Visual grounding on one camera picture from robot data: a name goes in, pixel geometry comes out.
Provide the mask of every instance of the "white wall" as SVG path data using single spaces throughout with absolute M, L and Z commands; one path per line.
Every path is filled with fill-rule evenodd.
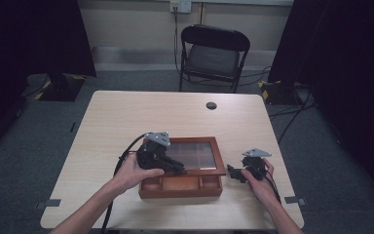
M 174 15 L 164 1 L 79 1 L 92 47 L 116 47 L 122 51 L 168 52 L 174 46 Z M 250 40 L 256 57 L 273 59 L 290 6 L 192 3 L 191 14 L 178 14 L 178 34 L 199 23 L 236 29 Z

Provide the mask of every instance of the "table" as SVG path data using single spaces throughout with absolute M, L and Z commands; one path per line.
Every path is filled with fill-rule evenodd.
M 206 104 L 215 102 L 209 110 Z M 224 164 L 242 166 L 242 153 L 259 148 L 271 153 L 284 208 L 304 225 L 281 151 L 263 100 L 257 95 L 98 91 L 93 94 L 41 219 L 54 228 L 84 204 L 114 172 L 118 157 L 138 136 L 168 131 L 170 137 L 216 137 Z M 138 187 L 114 201 L 108 228 L 143 230 L 274 229 L 269 215 L 246 184 L 222 177 L 220 197 L 145 199 Z M 99 228 L 105 213 L 95 223 Z

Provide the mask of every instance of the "electrical outlet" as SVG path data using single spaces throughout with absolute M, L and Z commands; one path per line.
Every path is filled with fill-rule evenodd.
M 181 13 L 191 13 L 191 2 L 181 1 L 180 2 L 180 12 Z
M 175 12 L 175 9 L 178 13 L 181 12 L 180 1 L 169 1 L 169 11 Z

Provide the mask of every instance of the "person's right hand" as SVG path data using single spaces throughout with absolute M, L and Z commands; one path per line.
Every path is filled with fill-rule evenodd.
M 266 164 L 268 173 L 266 174 L 266 177 L 273 181 L 273 171 L 275 168 L 273 167 L 270 162 L 264 158 L 263 161 Z M 272 185 L 267 181 L 266 178 L 263 178 L 262 180 L 257 180 L 251 172 L 249 172 L 246 169 L 242 169 L 243 176 L 247 179 L 247 184 L 251 191 L 254 193 L 256 198 L 262 203 L 262 205 L 265 207 L 265 209 L 272 203 L 276 203 L 278 200 L 276 198 L 275 192 L 272 188 Z
M 136 153 L 130 153 L 124 160 L 120 170 L 109 181 L 116 190 L 116 196 L 126 192 L 128 189 L 138 185 L 147 177 L 161 176 L 165 172 L 163 169 L 144 170 L 138 166 L 136 161 Z

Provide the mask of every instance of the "black curtain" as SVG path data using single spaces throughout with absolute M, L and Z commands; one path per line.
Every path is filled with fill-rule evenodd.
M 0 125 L 26 78 L 54 71 L 95 76 L 77 1 L 1 0 Z
M 313 85 L 343 146 L 374 181 L 374 2 L 295 0 L 271 72 L 270 81 Z

